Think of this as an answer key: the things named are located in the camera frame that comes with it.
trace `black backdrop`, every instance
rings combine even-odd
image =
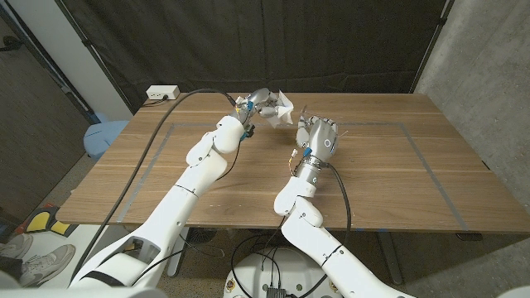
[[[181,91],[407,93],[445,0],[64,0],[136,112]]]

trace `electrical outlet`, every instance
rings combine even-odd
[[[177,85],[151,85],[146,91],[149,99],[163,99],[167,95],[167,99],[176,99],[181,93]]]

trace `metal frame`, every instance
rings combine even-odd
[[[432,49],[434,49],[434,45],[436,44],[436,41],[438,40],[438,36],[440,35],[441,28],[446,24],[447,16],[449,16],[449,11],[453,7],[453,4],[455,3],[455,0],[446,0],[446,5],[444,6],[444,9],[441,11],[440,20],[438,21],[438,24],[436,25],[436,29],[434,30],[434,34],[432,35],[431,41],[429,41],[429,46],[427,46],[427,50],[425,51],[425,54],[423,55],[422,62],[420,63],[420,67],[417,69],[416,75],[414,76],[414,81],[412,81],[411,88],[408,90],[408,93],[414,93],[414,89],[417,86],[417,83],[420,80],[420,77],[422,76],[423,70],[425,69],[425,65],[427,64],[427,61],[429,60],[429,56],[432,53]]]
[[[83,33],[83,30],[81,30],[80,25],[75,21],[74,17],[66,7],[65,3],[62,0],[55,0],[55,3],[65,15],[66,20],[68,20],[70,25],[74,28],[75,33],[77,33],[77,35],[81,39],[81,42],[83,42],[83,45],[86,46],[87,50],[89,50],[90,54],[94,57],[94,60],[96,60],[96,62],[98,63],[99,68],[101,68],[101,70],[107,76],[107,79],[108,81],[110,81],[110,84],[112,84],[112,86],[116,89],[129,111],[134,114],[136,111],[134,111],[131,102],[127,98],[127,95],[125,95],[121,87],[118,85],[118,82],[116,82],[116,79],[114,79],[113,75],[110,73],[110,70],[108,70],[107,65],[105,65],[105,63],[101,59],[101,56],[90,42],[89,38]]]
[[[12,20],[11,16],[9,16],[3,7],[0,7],[0,17],[7,23],[11,30],[15,32],[18,38],[20,38],[20,40],[24,43],[26,48],[35,57],[39,64],[41,64],[41,66],[48,72],[55,83],[66,94],[66,97],[81,112],[83,117],[90,124],[99,123],[98,118],[95,116],[94,110],[86,103],[75,86],[68,80],[60,67],[51,58],[50,54],[48,54],[46,49],[36,39],[31,30],[27,27],[26,23],[18,15],[17,11],[15,11],[15,9],[11,6],[9,1],[6,1],[6,5],[17,20],[20,27],[15,21]]]

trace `sneaker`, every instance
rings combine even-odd
[[[39,286],[57,276],[68,266],[75,254],[71,244],[63,245],[43,257],[22,264],[21,286]]]
[[[22,259],[33,243],[33,236],[20,234],[7,244],[0,243],[0,256]]]

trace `table top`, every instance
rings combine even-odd
[[[295,105],[293,120],[307,105],[345,132],[330,162],[344,181],[352,228],[530,232],[530,216],[426,95],[286,96]],[[60,208],[60,221],[101,224],[172,103],[137,112]],[[186,168],[187,152],[230,110],[222,95],[196,94],[173,111],[111,224],[142,224]],[[296,126],[274,129],[257,115],[253,122],[254,136],[242,142],[235,167],[200,197],[188,226],[275,228],[281,222],[273,202],[291,175],[287,162],[296,148]],[[234,157],[225,156],[229,165]],[[324,226],[345,228],[345,204],[330,171],[322,170],[311,201]]]

